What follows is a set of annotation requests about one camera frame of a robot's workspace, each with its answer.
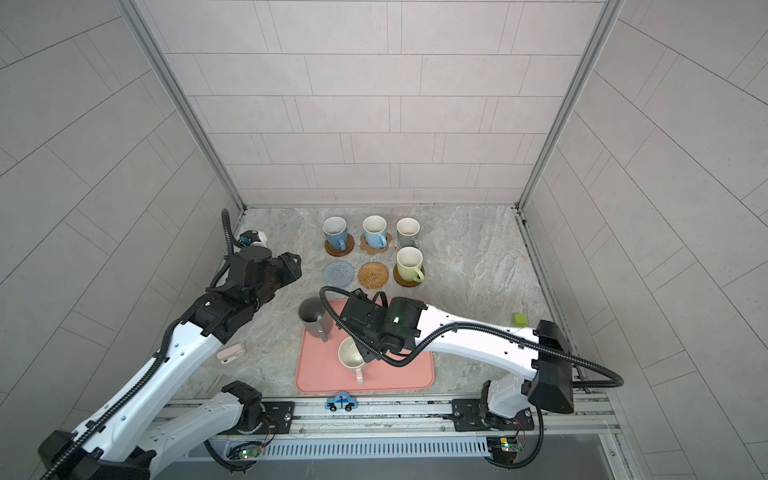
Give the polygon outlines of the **pink handled white mug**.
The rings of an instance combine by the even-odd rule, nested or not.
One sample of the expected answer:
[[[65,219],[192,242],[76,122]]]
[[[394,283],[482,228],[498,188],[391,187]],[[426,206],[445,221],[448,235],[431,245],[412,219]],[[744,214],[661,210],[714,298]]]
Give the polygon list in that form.
[[[351,337],[344,339],[339,345],[337,354],[339,362],[347,370],[355,374],[357,384],[363,385],[363,370],[366,366],[366,362],[358,350],[355,340]]]

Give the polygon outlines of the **tan rattan coaster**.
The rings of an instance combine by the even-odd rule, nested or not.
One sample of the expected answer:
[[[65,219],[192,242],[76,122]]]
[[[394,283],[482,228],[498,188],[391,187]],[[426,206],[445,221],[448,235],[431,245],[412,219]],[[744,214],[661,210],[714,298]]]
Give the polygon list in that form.
[[[381,262],[368,262],[360,267],[357,274],[359,284],[368,290],[382,288],[389,279],[389,270]]]

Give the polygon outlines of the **green handled white mug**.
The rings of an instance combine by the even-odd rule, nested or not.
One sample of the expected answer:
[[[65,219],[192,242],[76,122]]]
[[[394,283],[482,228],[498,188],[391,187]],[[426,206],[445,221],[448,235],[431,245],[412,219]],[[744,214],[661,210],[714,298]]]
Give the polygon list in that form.
[[[396,267],[404,280],[420,282],[424,280],[423,254],[418,248],[401,248],[397,253],[396,261]]]

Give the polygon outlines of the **light blue woven coaster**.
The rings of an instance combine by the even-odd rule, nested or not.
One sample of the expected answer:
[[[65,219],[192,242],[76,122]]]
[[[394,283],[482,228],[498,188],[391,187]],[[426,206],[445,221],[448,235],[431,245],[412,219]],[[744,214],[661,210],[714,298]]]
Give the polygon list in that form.
[[[323,281],[328,285],[346,289],[355,279],[355,268],[346,261],[334,261],[322,271]]]

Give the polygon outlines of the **grey metal mug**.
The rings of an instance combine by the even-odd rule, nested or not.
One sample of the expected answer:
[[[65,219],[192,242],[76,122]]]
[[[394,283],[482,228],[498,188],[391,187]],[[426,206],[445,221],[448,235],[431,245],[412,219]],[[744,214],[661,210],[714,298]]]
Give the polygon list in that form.
[[[334,326],[334,321],[319,297],[305,299],[301,302],[298,315],[305,332],[322,342],[327,342]]]

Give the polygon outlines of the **blue mug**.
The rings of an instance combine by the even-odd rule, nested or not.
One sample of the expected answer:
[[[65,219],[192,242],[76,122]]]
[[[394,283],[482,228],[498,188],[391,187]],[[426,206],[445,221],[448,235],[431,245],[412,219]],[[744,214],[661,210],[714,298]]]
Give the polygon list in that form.
[[[370,248],[381,250],[387,247],[387,221],[379,215],[371,215],[364,219],[364,237]]]
[[[347,222],[344,218],[333,216],[327,218],[322,225],[322,230],[329,247],[336,251],[344,251],[347,248]]]

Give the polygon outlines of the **grey handled white mug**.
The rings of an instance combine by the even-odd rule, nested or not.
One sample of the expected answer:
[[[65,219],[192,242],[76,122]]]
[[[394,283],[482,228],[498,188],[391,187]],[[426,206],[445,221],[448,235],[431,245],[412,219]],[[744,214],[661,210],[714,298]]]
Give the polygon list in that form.
[[[400,219],[396,224],[398,243],[401,248],[419,248],[418,236],[421,231],[420,223],[410,217]]]

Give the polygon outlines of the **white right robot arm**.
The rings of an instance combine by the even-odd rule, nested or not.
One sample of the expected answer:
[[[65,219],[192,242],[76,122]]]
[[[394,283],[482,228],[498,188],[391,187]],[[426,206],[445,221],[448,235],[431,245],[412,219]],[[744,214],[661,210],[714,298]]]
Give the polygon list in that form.
[[[484,409],[510,419],[534,406],[574,412],[572,348],[560,327],[542,320],[535,328],[505,327],[469,320],[406,297],[388,301],[349,292],[340,312],[327,306],[336,325],[347,332],[367,362],[381,360],[402,368],[425,352],[447,353],[483,362],[507,372],[483,387]]]

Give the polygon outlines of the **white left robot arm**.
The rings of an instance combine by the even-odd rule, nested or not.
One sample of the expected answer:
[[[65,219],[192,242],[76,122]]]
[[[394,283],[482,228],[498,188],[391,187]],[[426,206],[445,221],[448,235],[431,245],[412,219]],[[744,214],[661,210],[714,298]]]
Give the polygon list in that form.
[[[156,429],[150,425],[206,359],[301,275],[301,258],[290,252],[273,256],[266,247],[248,246],[231,254],[227,281],[210,288],[168,327],[152,359],[99,412],[42,442],[44,478],[152,479],[221,432],[253,433],[262,426],[274,431],[261,393],[242,381]]]

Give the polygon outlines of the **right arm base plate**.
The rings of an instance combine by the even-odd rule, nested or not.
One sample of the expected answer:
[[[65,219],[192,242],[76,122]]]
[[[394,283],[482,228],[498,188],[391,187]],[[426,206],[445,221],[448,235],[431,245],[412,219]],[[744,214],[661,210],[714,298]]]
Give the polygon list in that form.
[[[492,413],[485,400],[479,398],[453,399],[451,413],[445,416],[453,422],[457,432],[476,431],[532,431],[535,423],[529,409],[521,410],[514,418]]]

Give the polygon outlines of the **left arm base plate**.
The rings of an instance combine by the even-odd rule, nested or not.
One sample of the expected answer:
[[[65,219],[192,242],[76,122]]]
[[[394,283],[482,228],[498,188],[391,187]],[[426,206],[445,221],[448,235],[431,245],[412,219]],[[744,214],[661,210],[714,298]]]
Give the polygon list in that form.
[[[228,435],[288,434],[294,415],[294,402],[267,401],[258,407],[246,406],[234,427],[225,431]]]

